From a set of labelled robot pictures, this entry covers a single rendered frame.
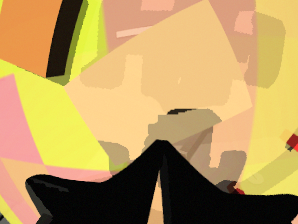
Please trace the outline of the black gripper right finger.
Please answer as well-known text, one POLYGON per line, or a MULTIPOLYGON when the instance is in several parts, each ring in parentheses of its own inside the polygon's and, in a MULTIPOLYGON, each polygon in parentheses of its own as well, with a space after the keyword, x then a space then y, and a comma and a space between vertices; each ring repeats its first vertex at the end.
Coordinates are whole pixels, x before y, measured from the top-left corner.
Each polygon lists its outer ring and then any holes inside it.
POLYGON ((297 194, 222 192, 161 140, 161 204, 164 224, 274 224, 298 216, 297 194))

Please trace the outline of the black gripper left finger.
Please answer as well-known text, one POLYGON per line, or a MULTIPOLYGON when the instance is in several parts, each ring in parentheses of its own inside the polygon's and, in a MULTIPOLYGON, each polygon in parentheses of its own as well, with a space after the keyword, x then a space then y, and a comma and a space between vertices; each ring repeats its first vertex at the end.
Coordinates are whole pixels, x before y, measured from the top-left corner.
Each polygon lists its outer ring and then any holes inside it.
POLYGON ((33 175, 25 188, 37 212, 73 224, 148 224, 160 171, 162 143, 156 139, 138 159, 104 183, 33 175))

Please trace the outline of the small red block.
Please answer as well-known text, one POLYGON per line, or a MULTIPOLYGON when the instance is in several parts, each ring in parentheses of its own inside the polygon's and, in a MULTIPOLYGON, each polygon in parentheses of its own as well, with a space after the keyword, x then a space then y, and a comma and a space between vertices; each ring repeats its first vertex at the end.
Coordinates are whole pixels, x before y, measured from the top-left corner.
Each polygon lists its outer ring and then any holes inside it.
POLYGON ((289 144, 289 147, 293 147, 294 151, 298 151, 298 136, 295 136, 295 133, 293 133, 293 136, 286 143, 289 144))
POLYGON ((231 194, 233 194, 233 193, 235 193, 235 194, 238 194, 238 193, 239 194, 245 194, 245 193, 242 192, 242 189, 239 190, 238 188, 237 189, 234 189, 233 192, 231 192, 231 194))

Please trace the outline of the orange square block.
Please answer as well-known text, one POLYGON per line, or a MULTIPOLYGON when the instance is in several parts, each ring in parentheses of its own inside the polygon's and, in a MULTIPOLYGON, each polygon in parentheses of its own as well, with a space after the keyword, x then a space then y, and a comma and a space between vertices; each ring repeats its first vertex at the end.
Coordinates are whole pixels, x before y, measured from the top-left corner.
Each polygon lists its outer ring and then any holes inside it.
POLYGON ((82 0, 4 0, 0 59, 39 76, 64 76, 82 0))

